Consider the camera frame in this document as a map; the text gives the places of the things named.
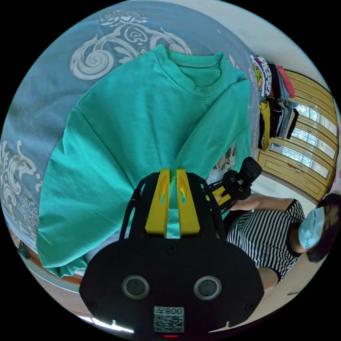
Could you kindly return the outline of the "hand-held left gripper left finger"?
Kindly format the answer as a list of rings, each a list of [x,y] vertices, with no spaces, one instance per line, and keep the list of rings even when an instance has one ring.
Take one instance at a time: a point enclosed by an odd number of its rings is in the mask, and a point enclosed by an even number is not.
[[[148,218],[146,220],[145,231],[148,236],[167,237],[169,192],[170,169],[162,169],[157,178]]]

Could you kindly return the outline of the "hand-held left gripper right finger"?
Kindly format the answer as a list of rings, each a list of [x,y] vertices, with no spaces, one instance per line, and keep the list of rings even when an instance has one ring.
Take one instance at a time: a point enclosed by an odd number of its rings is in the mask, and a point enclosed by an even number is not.
[[[191,236],[198,234],[200,225],[187,172],[184,169],[177,170],[177,198],[180,235]]]

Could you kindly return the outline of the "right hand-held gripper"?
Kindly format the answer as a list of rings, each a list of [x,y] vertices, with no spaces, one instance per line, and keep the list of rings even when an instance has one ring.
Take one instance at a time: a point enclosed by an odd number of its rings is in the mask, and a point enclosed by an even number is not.
[[[251,170],[229,170],[219,181],[208,185],[208,188],[217,200],[220,212],[226,213],[237,200],[245,200],[251,195],[251,185]]]

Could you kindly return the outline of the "person's right hand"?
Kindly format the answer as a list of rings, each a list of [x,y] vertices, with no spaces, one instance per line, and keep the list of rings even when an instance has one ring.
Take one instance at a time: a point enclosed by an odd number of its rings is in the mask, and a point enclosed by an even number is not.
[[[250,211],[254,209],[254,199],[251,196],[249,196],[247,199],[245,200],[237,200],[234,205],[231,207],[231,211]]]

